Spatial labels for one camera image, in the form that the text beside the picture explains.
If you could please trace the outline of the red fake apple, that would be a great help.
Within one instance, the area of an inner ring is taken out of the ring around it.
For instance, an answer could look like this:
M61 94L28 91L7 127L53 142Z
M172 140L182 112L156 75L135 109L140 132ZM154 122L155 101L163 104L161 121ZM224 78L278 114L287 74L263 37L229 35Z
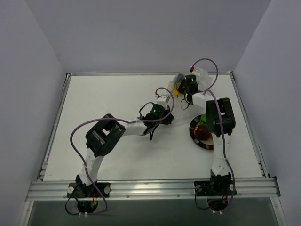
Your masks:
M209 130L203 125L197 125L193 131L194 136L199 140L208 140L210 138Z

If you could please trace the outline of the clear plastic bag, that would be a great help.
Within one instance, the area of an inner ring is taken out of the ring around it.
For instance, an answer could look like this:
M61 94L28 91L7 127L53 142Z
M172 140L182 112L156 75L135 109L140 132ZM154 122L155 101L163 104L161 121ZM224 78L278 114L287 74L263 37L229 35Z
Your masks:
M182 81L186 75L191 74L189 70L179 72L169 83L167 86L167 89L169 91L173 91L174 84L177 81ZM204 70L203 76L196 76L197 77L197 83L198 83L198 91L204 91L206 88L208 88L212 84L212 78L209 76L208 72Z

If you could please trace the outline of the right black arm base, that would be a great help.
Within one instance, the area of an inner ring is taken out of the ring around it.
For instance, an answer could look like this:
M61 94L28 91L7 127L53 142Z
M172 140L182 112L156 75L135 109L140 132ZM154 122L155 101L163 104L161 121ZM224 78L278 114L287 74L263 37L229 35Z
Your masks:
M221 188L214 188L210 181L194 181L194 202L199 210L211 210L212 213L222 214L237 195L236 187L231 182ZM201 207L197 198L205 197L206 206Z

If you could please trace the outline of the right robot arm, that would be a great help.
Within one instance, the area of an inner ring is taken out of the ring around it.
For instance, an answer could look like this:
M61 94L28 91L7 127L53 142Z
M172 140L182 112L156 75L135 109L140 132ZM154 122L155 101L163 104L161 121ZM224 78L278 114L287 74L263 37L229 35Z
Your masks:
M214 142L211 184L217 188L234 185L234 172L229 161L229 144L236 120L230 99L217 98L209 89L200 91L197 76L193 74L184 76L178 91L190 105L203 106L206 109L206 126Z

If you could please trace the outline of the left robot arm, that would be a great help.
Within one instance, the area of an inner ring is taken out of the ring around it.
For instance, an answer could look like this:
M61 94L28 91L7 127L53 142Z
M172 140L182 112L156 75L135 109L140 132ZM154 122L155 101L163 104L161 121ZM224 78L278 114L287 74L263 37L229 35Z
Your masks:
M169 125L174 120L174 104L152 104L151 111L137 120L129 122L116 119L111 114L103 116L85 135L87 152L81 156L83 168L76 177L76 184L82 188L91 186L97 181L102 161L124 136L150 136L159 125Z

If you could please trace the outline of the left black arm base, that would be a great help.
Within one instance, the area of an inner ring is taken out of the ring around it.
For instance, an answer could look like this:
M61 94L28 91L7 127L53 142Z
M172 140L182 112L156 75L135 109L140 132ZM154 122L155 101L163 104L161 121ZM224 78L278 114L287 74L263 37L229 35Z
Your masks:
M96 187L94 185L85 186L83 184L70 183L67 189L68 198L65 203L65 211L67 214L76 216L76 215L96 215L105 213L108 210L108 203L106 198L110 196L111 184L108 182L96 182ZM97 210L100 201L100 198L104 201L105 207L103 210ZM76 201L76 209L69 210L68 202L70 200Z

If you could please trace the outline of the green fake melon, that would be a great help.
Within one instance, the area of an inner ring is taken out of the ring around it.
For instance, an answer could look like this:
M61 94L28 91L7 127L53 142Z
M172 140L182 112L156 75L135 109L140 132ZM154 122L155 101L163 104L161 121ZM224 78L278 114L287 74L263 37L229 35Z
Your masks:
M200 124L206 127L206 114L202 114L199 120Z

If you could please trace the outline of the yellow fake lemon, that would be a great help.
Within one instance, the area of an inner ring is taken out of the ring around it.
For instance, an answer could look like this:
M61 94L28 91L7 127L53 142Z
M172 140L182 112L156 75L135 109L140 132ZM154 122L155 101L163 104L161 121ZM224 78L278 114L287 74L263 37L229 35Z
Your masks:
M174 84L174 88L173 88L173 93L174 95L176 95L177 97L182 95L182 85L181 85L181 81L177 81L175 84Z

